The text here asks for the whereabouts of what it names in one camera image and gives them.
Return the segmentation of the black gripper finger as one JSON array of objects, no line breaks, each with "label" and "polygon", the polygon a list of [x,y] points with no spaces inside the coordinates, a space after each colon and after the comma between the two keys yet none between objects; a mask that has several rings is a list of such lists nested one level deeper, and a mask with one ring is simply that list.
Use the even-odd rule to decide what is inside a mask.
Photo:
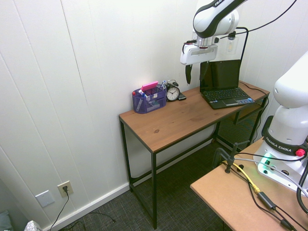
[{"label": "black gripper finger", "polygon": [[192,76],[191,76],[192,66],[193,66],[192,64],[185,66],[185,76],[186,76],[187,84],[191,83],[191,79],[192,79]]},{"label": "black gripper finger", "polygon": [[199,76],[200,81],[204,79],[207,69],[208,69],[208,61],[200,63],[200,76]]}]

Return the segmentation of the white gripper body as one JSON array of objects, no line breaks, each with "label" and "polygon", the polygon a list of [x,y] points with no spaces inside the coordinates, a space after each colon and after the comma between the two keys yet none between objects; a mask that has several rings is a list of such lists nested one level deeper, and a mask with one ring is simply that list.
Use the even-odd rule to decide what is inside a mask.
[{"label": "white gripper body", "polygon": [[210,45],[206,49],[201,49],[195,45],[185,45],[184,52],[180,56],[180,62],[183,65],[191,65],[211,61],[216,58],[217,51],[217,45]]}]

